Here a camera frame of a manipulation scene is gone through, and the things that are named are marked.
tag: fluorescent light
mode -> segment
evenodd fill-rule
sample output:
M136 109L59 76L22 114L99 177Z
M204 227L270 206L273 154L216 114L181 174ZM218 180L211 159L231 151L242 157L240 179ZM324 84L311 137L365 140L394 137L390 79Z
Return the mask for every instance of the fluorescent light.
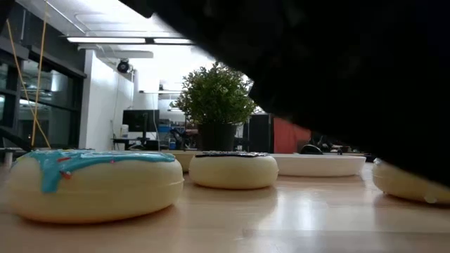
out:
M68 41L73 43L93 43L93 44L145 44L145 38L126 37L68 37Z
M149 93L149 94L181 94L181 91L139 91L139 93Z
M153 39L157 44L193 44L192 41L188 39Z

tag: red wall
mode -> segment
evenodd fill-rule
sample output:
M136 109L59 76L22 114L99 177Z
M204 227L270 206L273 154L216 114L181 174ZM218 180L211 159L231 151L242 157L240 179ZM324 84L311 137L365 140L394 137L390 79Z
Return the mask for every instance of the red wall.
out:
M297 152L297 143L308 142L311 131L289 123L280 118L274 118L274 152L291 154Z

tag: potted plant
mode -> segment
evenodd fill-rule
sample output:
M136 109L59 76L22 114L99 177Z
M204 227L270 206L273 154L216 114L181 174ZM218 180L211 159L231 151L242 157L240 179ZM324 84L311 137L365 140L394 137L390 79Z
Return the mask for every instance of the potted plant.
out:
M256 105L247 96L250 79L222 63L201 67L184 77L183 91L173 103L198 125L203 150L232 151L236 127Z

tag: security camera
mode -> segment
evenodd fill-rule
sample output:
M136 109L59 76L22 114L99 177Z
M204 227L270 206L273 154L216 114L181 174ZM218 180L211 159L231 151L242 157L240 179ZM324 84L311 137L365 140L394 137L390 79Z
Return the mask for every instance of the security camera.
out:
M129 64L129 59L121 59L117 65L117 71L123 74L128 74L133 71L133 65Z

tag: green plant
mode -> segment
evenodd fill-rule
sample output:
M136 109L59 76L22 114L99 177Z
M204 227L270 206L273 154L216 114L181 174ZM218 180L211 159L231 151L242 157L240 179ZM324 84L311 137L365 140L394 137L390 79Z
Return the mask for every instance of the green plant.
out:
M172 106L196 124L243 123L256 107L247 96L250 85L243 73L215 62L184 77L184 90Z

